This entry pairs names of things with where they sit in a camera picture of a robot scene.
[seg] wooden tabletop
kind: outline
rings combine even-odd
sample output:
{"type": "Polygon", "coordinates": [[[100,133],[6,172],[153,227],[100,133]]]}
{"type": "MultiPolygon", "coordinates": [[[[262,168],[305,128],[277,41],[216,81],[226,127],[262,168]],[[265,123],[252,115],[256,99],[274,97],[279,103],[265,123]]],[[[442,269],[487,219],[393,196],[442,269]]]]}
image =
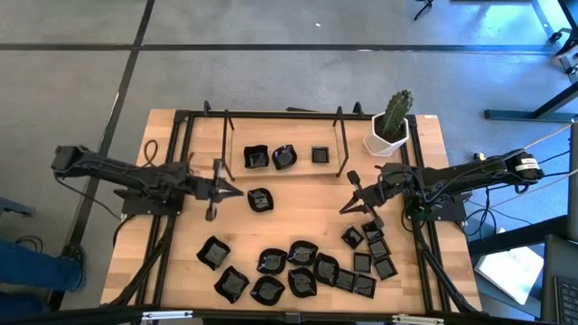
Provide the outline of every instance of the wooden tabletop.
{"type": "MultiPolygon", "coordinates": [[[[142,150],[144,144],[150,139],[155,139],[160,145],[154,162],[163,163],[174,112],[174,110],[167,109],[151,111],[137,165],[145,163],[142,150]]],[[[294,123],[297,127],[302,122],[303,120],[290,119],[251,118],[249,121],[245,118],[233,118],[236,131],[229,140],[246,134],[240,130],[249,131],[250,127],[267,127],[272,123],[284,125],[294,123]]],[[[309,121],[307,125],[309,127],[319,125],[322,132],[326,132],[323,128],[327,124],[331,125],[331,122],[331,120],[315,120],[309,121]]],[[[434,168],[447,166],[437,116],[417,116],[417,124],[425,165],[434,168]]],[[[368,222],[370,218],[361,213],[339,214],[338,211],[348,202],[353,192],[353,187],[345,172],[357,171],[361,184],[368,186],[377,180],[378,170],[374,168],[374,165],[383,165],[388,162],[399,163],[401,157],[399,151],[387,159],[369,156],[362,144],[363,137],[370,126],[369,121],[345,121],[345,126],[350,159],[344,174],[339,178],[334,174],[294,177],[265,175],[238,178],[232,182],[244,192],[260,187],[268,188],[275,201],[275,209],[272,211],[257,214],[250,209],[246,197],[238,197],[221,202],[218,205],[217,218],[213,222],[207,222],[204,218],[207,201],[187,197],[182,214],[176,221],[162,306],[245,311],[424,312],[413,235],[406,232],[400,223],[403,208],[401,195],[377,209],[385,223],[385,240],[391,249],[391,258],[398,275],[385,281],[378,281],[374,299],[344,292],[324,284],[318,284],[317,296],[305,299],[296,298],[292,295],[287,283],[287,270],[295,268],[291,264],[287,264],[285,270],[276,276],[286,286],[277,305],[266,307],[249,295],[256,280],[262,275],[256,270],[259,254],[270,247],[288,251],[289,246],[300,239],[311,241],[320,248],[320,252],[334,256],[341,268],[353,270],[353,250],[341,240],[340,236],[350,225],[360,230],[360,226],[368,222]],[[231,253],[224,264],[216,271],[212,271],[196,256],[211,236],[215,236],[231,248],[231,253]],[[214,283],[230,265],[234,265],[251,282],[241,298],[234,304],[229,303],[213,288],[214,283]]],[[[222,131],[222,118],[195,118],[190,149],[194,152],[191,168],[195,174],[212,177],[212,160],[220,157],[222,131]]],[[[314,139],[315,134],[309,133],[307,136],[314,139]]],[[[282,140],[276,138],[275,134],[271,134],[262,138],[261,142],[276,144],[282,140]]],[[[411,140],[407,144],[410,160],[415,163],[411,140]]],[[[177,150],[176,157],[180,155],[179,151],[177,150]]],[[[129,221],[118,234],[102,302],[110,302],[116,298],[141,266],[151,220],[150,216],[138,216],[129,221]]],[[[445,271],[470,304],[480,309],[478,291],[463,233],[453,223],[437,222],[436,226],[445,271]]],[[[368,252],[367,242],[361,243],[356,251],[368,252]]],[[[440,310],[435,276],[431,270],[429,273],[433,306],[440,310]]],[[[153,290],[150,288],[154,287],[156,268],[151,275],[145,302],[152,300],[153,290]]],[[[371,276],[379,279],[375,270],[371,276]]]]}

